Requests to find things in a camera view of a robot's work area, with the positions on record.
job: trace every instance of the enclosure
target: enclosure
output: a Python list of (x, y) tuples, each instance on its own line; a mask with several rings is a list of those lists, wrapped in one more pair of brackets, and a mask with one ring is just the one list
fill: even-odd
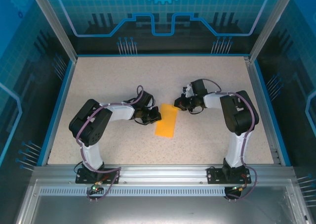
[[(0, 0), (0, 35), (3, 223), (314, 223), (314, 0)], [(118, 183), (90, 204), (69, 131), (85, 102), (142, 85), (161, 110), (200, 78), (247, 91), (258, 112), (251, 194), (227, 200), (236, 184), (209, 184), (230, 143), (212, 108), (177, 111), (172, 137), (109, 123), (100, 154)]]

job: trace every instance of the speckled tabletop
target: speckled tabletop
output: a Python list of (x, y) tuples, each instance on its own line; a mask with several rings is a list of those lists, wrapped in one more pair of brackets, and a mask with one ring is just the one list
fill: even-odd
[[(173, 104), (182, 87), (199, 78), (219, 83), (223, 91), (246, 90), (258, 106), (243, 57), (80, 57), (68, 92), (49, 164), (81, 161), (79, 146), (68, 129), (69, 122), (84, 103), (121, 102), (135, 97), (141, 84), (156, 99), (156, 105)], [(209, 91), (214, 86), (205, 82)], [(222, 164), (230, 133), (223, 113), (206, 109), (191, 115), (179, 111), (173, 138), (155, 136), (156, 125), (134, 121), (108, 124), (100, 143), (106, 164), (200, 165)], [(249, 164), (273, 163), (262, 121), (249, 140), (245, 160)]]

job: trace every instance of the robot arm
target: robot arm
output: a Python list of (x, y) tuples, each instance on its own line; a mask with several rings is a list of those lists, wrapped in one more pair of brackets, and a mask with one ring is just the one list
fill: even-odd
[[(250, 104), (255, 115), (255, 125), (258, 124), (258, 113), (247, 92), (242, 90), (237, 92), (237, 94), (242, 96)], [(242, 145), (245, 134), (251, 127), (252, 118), (248, 107), (240, 98), (236, 95), (226, 93), (208, 93), (203, 80), (199, 79), (183, 88), (183, 94), (180, 98), (175, 100), (174, 106), (182, 111), (188, 110), (190, 113), (192, 113), (196, 107), (201, 107), (202, 110), (205, 108), (222, 109), (226, 126), (230, 131), (229, 150), (224, 159), (223, 173), (226, 179), (230, 180), (234, 170), (243, 169), (243, 163), (241, 161)], [(251, 132), (246, 138), (244, 150), (246, 150), (250, 135)]]
[[(127, 104), (128, 102), (137, 99), (138, 97), (126, 101), (125, 103)], [(88, 164), (95, 170), (101, 170), (104, 166), (100, 156), (98, 141), (101, 139), (108, 122), (115, 120), (141, 119), (142, 122), (138, 123), (147, 125), (161, 120), (158, 107), (154, 107), (154, 97), (145, 91), (137, 103), (132, 105), (126, 104), (110, 104), (106, 108), (101, 109), (80, 134), (79, 141), (82, 143), (84, 156)], [(90, 115), (103, 105), (104, 104), (100, 104), (94, 99), (90, 99), (84, 104), (69, 124), (69, 130), (73, 133), (75, 138)]]

